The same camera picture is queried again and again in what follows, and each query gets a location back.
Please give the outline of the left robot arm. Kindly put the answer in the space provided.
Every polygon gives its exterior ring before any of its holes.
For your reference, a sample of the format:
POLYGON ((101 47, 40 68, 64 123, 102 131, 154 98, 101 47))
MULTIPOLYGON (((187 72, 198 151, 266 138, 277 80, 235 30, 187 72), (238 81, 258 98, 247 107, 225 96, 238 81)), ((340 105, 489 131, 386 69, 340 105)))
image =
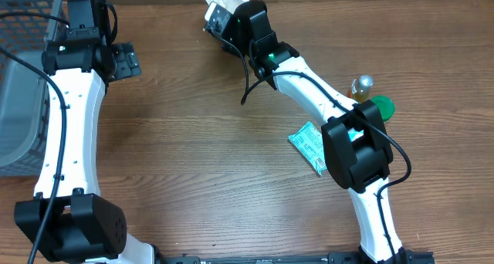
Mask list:
POLYGON ((123 210, 102 198, 97 126, 109 83, 139 76, 130 43, 118 43, 117 14, 105 0, 69 0, 64 38, 51 41, 36 70, 49 85, 46 151, 32 199, 15 223, 32 253, 50 262, 159 263, 159 251, 127 231, 123 210))

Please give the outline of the teal white tissue pack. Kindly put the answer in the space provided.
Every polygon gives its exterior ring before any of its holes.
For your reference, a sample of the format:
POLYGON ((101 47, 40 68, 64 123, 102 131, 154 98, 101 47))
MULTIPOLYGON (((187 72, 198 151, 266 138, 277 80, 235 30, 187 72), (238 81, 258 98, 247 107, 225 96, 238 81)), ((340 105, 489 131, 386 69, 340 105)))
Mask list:
POLYGON ((355 130, 354 128, 349 129, 347 133, 351 142, 354 142, 358 138, 364 136, 364 132, 362 130, 355 130))

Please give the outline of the green lid white jar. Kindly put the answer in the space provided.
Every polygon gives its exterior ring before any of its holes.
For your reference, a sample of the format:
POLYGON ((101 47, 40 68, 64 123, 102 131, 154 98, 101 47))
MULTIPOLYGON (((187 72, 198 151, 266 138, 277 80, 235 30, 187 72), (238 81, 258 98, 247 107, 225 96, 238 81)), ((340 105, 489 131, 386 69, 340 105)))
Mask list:
POLYGON ((384 122, 390 120, 394 116, 395 105, 388 96, 374 96, 371 98, 371 101, 381 112, 381 117, 384 122))

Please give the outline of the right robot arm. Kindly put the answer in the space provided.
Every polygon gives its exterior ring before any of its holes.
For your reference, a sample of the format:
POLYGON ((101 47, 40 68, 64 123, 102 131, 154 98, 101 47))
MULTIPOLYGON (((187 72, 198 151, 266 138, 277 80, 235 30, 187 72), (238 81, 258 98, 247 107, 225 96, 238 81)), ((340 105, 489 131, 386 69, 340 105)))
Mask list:
POLYGON ((259 83, 295 100, 321 126, 323 156, 331 177, 348 190, 360 227, 360 248, 350 254, 358 263, 406 263, 408 255, 394 229, 388 188, 392 149, 380 109, 345 96, 309 68, 306 60, 271 28, 260 0, 208 1, 205 31, 238 56, 259 83))

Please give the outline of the yellow oil bottle silver cap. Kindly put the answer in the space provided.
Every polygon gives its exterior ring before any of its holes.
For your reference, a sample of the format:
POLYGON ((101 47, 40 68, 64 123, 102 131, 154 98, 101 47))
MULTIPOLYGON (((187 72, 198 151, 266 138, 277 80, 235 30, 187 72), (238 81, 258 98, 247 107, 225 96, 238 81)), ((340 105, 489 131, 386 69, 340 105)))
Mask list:
POLYGON ((347 96, 358 103, 363 103, 368 100, 373 85, 374 79, 371 76, 362 75, 352 81, 347 96))

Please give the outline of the teal wet wipes packet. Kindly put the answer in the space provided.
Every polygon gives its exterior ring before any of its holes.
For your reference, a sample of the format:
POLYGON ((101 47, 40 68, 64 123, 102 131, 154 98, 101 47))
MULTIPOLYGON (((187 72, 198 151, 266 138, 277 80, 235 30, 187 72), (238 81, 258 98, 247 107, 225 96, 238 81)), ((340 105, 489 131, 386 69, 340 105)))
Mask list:
POLYGON ((289 135, 288 140, 321 177, 322 173, 327 170, 327 166, 324 159, 322 135, 317 128, 308 121, 295 134, 289 135))

